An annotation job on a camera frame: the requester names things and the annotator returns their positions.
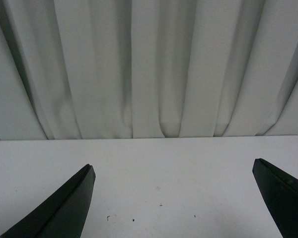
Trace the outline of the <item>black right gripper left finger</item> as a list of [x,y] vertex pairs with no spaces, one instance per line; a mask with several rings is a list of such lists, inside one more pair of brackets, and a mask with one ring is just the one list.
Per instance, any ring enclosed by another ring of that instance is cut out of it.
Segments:
[[93,166],[85,165],[1,238],[79,238],[95,183]]

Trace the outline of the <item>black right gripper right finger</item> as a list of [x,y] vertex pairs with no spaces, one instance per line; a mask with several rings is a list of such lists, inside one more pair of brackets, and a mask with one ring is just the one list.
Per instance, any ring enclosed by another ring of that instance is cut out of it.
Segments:
[[282,237],[298,238],[298,179],[262,158],[252,172]]

